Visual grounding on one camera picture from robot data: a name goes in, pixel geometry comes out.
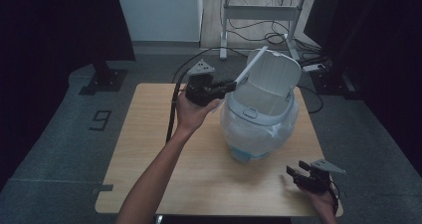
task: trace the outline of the power strip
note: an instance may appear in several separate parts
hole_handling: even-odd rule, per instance
[[[315,64],[315,65],[302,67],[302,71],[304,73],[314,72],[314,71],[323,71],[323,70],[325,70],[325,66],[323,64]]]

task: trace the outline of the black curtain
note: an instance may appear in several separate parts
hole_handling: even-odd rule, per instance
[[[333,61],[328,77],[349,77],[420,174],[421,1],[339,0],[324,47]]]
[[[118,0],[0,0],[1,187],[61,103],[69,74],[134,54]]]

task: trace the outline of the gray carpet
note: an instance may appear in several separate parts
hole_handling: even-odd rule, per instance
[[[115,215],[97,213],[95,203],[134,89],[139,83],[170,83],[191,57],[137,55],[136,63],[110,62],[111,68],[128,70],[118,93],[80,96],[94,69],[73,72],[54,118],[0,194],[0,223],[113,223]],[[214,66],[219,78],[237,77],[246,63],[241,56],[224,62],[199,58]],[[313,88],[308,74],[300,85]],[[316,110],[317,97],[303,94],[308,109]],[[323,109],[311,115],[317,137],[325,158],[347,171],[333,175],[347,194],[340,223],[422,223],[421,177],[364,102],[322,99]],[[103,125],[93,120],[97,111],[111,111],[103,131],[90,130]],[[292,218],[292,223],[319,221]]]

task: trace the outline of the wrist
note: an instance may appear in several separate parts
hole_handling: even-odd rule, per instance
[[[182,126],[178,126],[173,136],[187,140],[190,138],[190,136],[192,136],[194,132],[195,130],[192,130],[191,128],[184,128]]]
[[[322,221],[323,224],[336,224],[337,220],[335,218],[334,212],[332,211],[332,208],[324,210],[318,210],[317,214]]]

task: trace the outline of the tripod base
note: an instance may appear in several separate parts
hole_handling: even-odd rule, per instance
[[[333,82],[330,73],[310,72],[316,93],[326,96],[344,96],[347,100],[361,100],[352,84],[347,84],[343,77]]]
[[[111,76],[105,81],[95,73],[87,87],[83,87],[80,96],[93,96],[96,92],[118,92],[126,77],[127,70],[110,70]]]

